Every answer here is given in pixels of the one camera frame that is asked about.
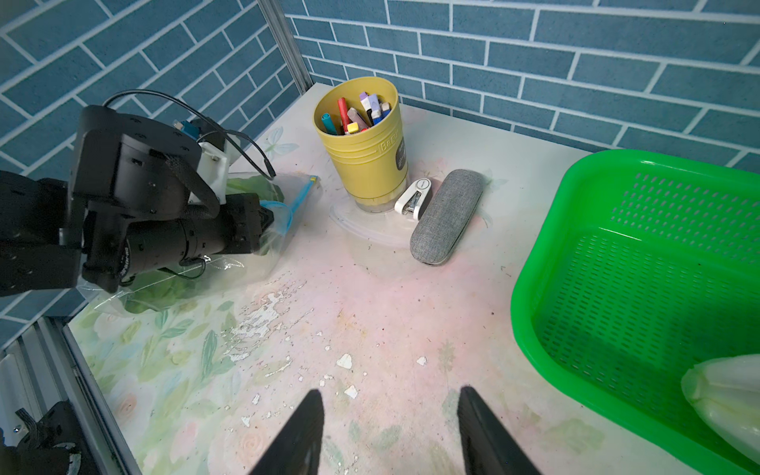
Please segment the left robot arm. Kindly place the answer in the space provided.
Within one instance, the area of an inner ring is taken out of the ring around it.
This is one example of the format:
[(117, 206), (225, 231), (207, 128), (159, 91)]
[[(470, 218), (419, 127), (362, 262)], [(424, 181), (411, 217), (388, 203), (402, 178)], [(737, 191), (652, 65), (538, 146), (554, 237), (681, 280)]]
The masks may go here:
[(241, 133), (198, 137), (105, 106), (81, 112), (68, 180), (1, 175), (1, 292), (114, 293), (138, 275), (180, 275), (211, 255), (252, 255), (275, 217), (255, 193), (226, 193)]

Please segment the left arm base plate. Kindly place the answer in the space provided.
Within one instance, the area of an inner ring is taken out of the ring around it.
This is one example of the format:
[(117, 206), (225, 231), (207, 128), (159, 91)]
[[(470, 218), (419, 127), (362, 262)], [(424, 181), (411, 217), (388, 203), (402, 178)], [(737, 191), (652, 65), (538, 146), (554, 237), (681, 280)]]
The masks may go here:
[(2, 474), (101, 473), (69, 401), (59, 401), (39, 421), (25, 408), (15, 417), (27, 435), (17, 445), (6, 445), (2, 439)]

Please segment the clear zipper bag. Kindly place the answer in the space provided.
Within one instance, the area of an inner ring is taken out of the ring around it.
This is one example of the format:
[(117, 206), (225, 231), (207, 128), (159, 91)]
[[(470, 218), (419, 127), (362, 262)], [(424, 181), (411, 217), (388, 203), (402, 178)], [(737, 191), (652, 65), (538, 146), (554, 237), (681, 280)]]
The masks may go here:
[[(235, 174), (227, 184), (227, 202), (214, 220), (132, 225), (122, 252), (121, 285), (116, 292), (109, 293), (85, 280), (79, 281), (76, 289), (100, 310), (126, 311), (118, 294), (142, 274), (161, 271), (176, 275), (174, 267), (205, 265), (205, 259), (212, 255), (258, 253), (265, 231), (275, 223), (274, 210), (279, 206), (288, 212), (288, 223), (278, 232), (283, 241), (277, 267), (295, 236), (310, 196), (318, 188), (318, 177), (303, 173), (283, 173), (271, 181), (261, 176)], [(265, 281), (275, 267), (267, 277), (253, 283)]]

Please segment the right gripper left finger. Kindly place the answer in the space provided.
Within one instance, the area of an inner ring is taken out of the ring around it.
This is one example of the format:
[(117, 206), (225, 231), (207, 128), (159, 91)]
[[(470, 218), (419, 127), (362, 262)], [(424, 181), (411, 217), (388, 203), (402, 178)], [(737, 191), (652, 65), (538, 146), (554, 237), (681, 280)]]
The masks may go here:
[(310, 390), (250, 475), (317, 475), (325, 424), (323, 398)]

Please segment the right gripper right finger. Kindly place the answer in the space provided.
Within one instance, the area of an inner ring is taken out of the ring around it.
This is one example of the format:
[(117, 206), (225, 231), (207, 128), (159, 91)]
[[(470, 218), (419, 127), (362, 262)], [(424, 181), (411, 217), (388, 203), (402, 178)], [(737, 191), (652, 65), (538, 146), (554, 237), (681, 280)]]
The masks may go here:
[(471, 386), (460, 389), (457, 417), (466, 474), (540, 475), (536, 465)]

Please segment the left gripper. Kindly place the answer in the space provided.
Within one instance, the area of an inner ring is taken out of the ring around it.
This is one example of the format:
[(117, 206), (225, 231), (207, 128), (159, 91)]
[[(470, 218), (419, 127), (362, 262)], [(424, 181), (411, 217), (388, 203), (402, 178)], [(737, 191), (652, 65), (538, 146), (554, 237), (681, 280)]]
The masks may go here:
[(160, 122), (90, 105), (79, 116), (68, 183), (68, 242), (81, 277), (114, 293), (128, 230), (138, 223), (216, 219), (221, 199), (201, 176), (202, 148)]

